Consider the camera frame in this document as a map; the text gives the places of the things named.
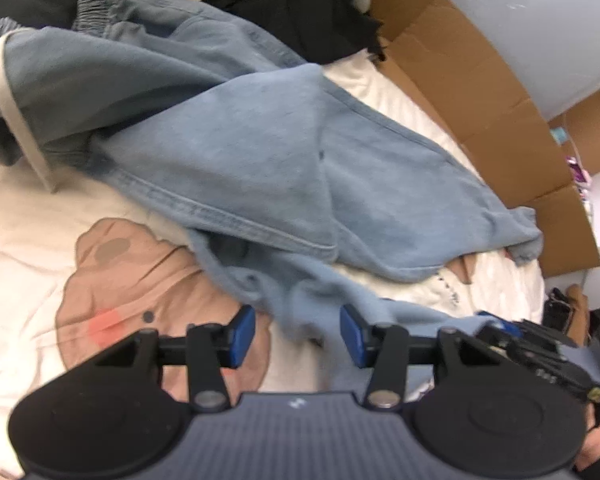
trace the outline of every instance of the white bed sheet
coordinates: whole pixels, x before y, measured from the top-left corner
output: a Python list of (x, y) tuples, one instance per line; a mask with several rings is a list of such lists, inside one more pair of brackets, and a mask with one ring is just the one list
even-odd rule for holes
[[(471, 168), (456, 143), (382, 76), (365, 52), (326, 67), (325, 74)], [(64, 284), (75, 270), (77, 237), (101, 218), (126, 218), (146, 224), (158, 237), (186, 243), (179, 226), (110, 187), (69, 168), (61, 168), (58, 177), (60, 190), (50, 195), (23, 161), (0, 168), (0, 469), (16, 475), (20, 467), (7, 440), (8, 415), (27, 392), (64, 371), (54, 317)], [(452, 316), (476, 310), (507, 319), (539, 320), (541, 315), (544, 289), (538, 263), (518, 268), (503, 251), (478, 255), (471, 285), (463, 285), (446, 269), (424, 282), (405, 285), (345, 266), (336, 268), (382, 297), (413, 301)], [(274, 324), (271, 363), (261, 390), (317, 390), (318, 359), (315, 346), (286, 341)]]

